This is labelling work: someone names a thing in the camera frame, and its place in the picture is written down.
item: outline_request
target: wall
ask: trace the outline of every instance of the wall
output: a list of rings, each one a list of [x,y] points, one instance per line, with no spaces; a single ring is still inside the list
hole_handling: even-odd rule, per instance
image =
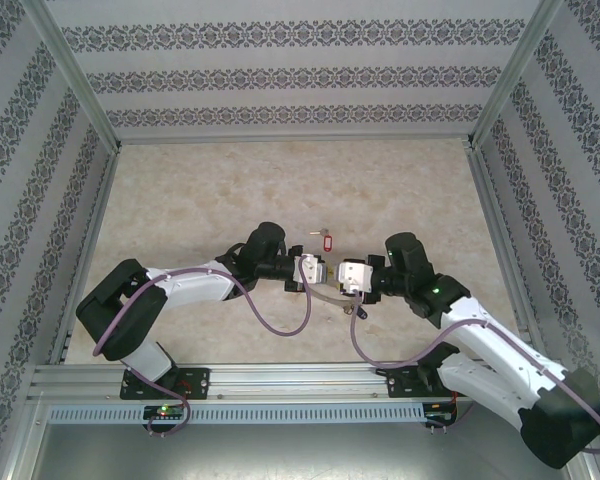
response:
[[[548,352],[600,386],[600,1],[561,6],[482,147]]]
[[[0,460],[46,363],[108,154],[22,6],[0,0]]]
[[[538,0],[48,2],[118,135],[470,133]]]

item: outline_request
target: purple cable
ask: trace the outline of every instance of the purple cable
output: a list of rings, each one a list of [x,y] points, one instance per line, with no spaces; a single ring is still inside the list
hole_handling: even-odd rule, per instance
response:
[[[442,333],[440,333],[440,335],[438,335],[436,337],[436,339],[431,343],[431,345],[429,345],[427,348],[422,350],[417,355],[414,355],[413,357],[411,357],[409,360],[405,360],[403,362],[384,363],[384,362],[377,362],[377,361],[369,358],[360,348],[360,345],[358,344],[358,340],[356,338],[356,319],[358,317],[358,307],[360,307],[360,303],[361,303],[361,295],[360,295],[360,293],[357,293],[355,305],[353,307],[353,313],[351,314],[351,328],[349,329],[349,332],[351,334],[351,342],[353,343],[353,348],[355,348],[356,352],[358,352],[358,355],[360,355],[360,357],[362,357],[362,359],[364,361],[366,361],[367,363],[369,363],[370,365],[373,365],[374,367],[377,367],[377,368],[402,368],[402,367],[406,367],[409,365],[414,365],[418,360],[420,360],[423,357],[425,357],[426,355],[428,355],[435,347],[437,347],[454,330],[457,330],[458,328],[461,328],[461,327],[465,327],[467,325],[480,325],[482,328],[488,328],[489,330],[494,332],[496,335],[498,335],[502,340],[504,340],[505,343],[507,343],[517,353],[522,355],[525,360],[527,360],[531,365],[533,365],[536,369],[538,369],[538,372],[541,375],[545,375],[549,380],[551,380],[553,383],[555,383],[563,392],[565,392],[567,395],[569,395],[569,397],[571,397],[571,399],[574,402],[576,402],[578,405],[580,405],[580,407],[582,407],[582,409],[585,412],[587,412],[596,421],[596,423],[598,425],[600,425],[600,415],[598,415],[598,412],[596,412],[593,408],[591,408],[591,406],[589,406],[589,404],[587,402],[585,402],[582,398],[580,398],[580,396],[576,392],[574,392],[571,388],[569,388],[569,386],[566,385],[562,380],[560,380],[558,377],[556,377],[550,371],[545,370],[545,368],[542,366],[542,364],[540,362],[538,362],[532,355],[529,355],[516,342],[514,342],[511,338],[509,338],[508,335],[506,335],[504,332],[502,332],[498,327],[491,325],[486,320],[466,319],[466,320],[460,320],[460,321],[454,323],[450,327],[443,330]],[[600,448],[584,448],[584,449],[582,449],[582,451],[584,453],[591,453],[591,454],[595,454],[595,455],[600,454]]]
[[[300,258],[300,260],[298,261],[298,271],[300,272],[300,278],[302,278],[302,283],[304,285],[307,285],[307,277],[305,276],[304,269],[302,268],[302,260],[304,258],[305,257],[302,256]],[[242,286],[242,284],[238,280],[236,280],[232,275],[225,273],[221,270],[214,270],[212,268],[204,268],[204,267],[182,268],[180,270],[173,270],[173,271],[169,272],[168,274],[158,275],[156,278],[149,280],[147,283],[142,285],[136,291],[136,293],[134,293],[131,296],[131,298],[129,298],[127,303],[125,303],[123,305],[123,307],[120,309],[118,314],[113,318],[113,321],[109,324],[109,326],[107,327],[105,332],[102,334],[102,336],[100,337],[100,340],[98,340],[98,343],[96,343],[96,346],[93,349],[93,356],[97,357],[98,355],[100,355],[100,352],[102,351],[102,347],[104,347],[104,344],[107,343],[107,340],[109,340],[109,337],[111,337],[111,335],[113,334],[113,331],[116,329],[116,327],[122,320],[122,317],[124,317],[125,313],[127,313],[127,311],[131,308],[131,305],[133,305],[138,300],[138,298],[140,298],[140,296],[149,287],[155,285],[158,282],[161,282],[162,280],[165,280],[166,278],[177,277],[179,275],[186,275],[187,273],[213,274],[213,275],[218,275],[220,277],[224,277],[228,280],[231,280],[235,284],[235,286],[238,287],[238,290],[240,290],[240,292],[242,292],[242,294],[244,295],[244,298],[247,300],[247,303],[251,307],[251,310],[253,311],[256,318],[260,321],[260,323],[264,326],[264,328],[269,330],[271,333],[274,333],[281,337],[293,337],[294,335],[297,335],[300,332],[302,332],[305,329],[305,327],[307,326],[307,324],[309,323],[309,318],[311,317],[311,291],[309,288],[304,289],[305,293],[307,295],[307,312],[304,316],[304,320],[302,321],[302,324],[297,329],[293,330],[292,332],[282,332],[280,330],[276,330],[271,325],[269,325],[269,323],[267,323],[267,321],[262,317],[262,315],[260,315],[260,312],[258,311],[255,304],[253,303],[253,300],[251,299],[251,296],[249,295],[249,292],[247,291],[247,289],[244,288]]]
[[[187,425],[187,423],[189,423],[189,419],[191,418],[191,405],[189,404],[189,401],[182,395],[178,395],[176,392],[172,392],[171,390],[161,387],[160,385],[158,385],[155,382],[152,382],[147,377],[142,375],[140,372],[131,368],[129,365],[127,365],[127,368],[131,371],[131,373],[133,373],[136,377],[138,377],[139,380],[143,381],[144,383],[149,385],[151,388],[155,388],[156,390],[159,390],[162,393],[165,393],[177,400],[180,400],[182,402],[182,404],[184,405],[184,408],[187,410],[187,414],[185,415],[185,418],[182,422],[180,422],[178,425],[173,427],[171,430],[162,432],[162,433],[158,433],[158,432],[151,430],[151,425],[153,425],[153,421],[156,418],[158,418],[158,417],[151,417],[149,419],[149,423],[147,423],[147,431],[149,432],[149,435],[153,436],[155,434],[155,435],[160,435],[160,437],[164,438],[168,435],[173,435],[174,433],[176,433],[179,430],[182,430],[185,427],[185,425]]]

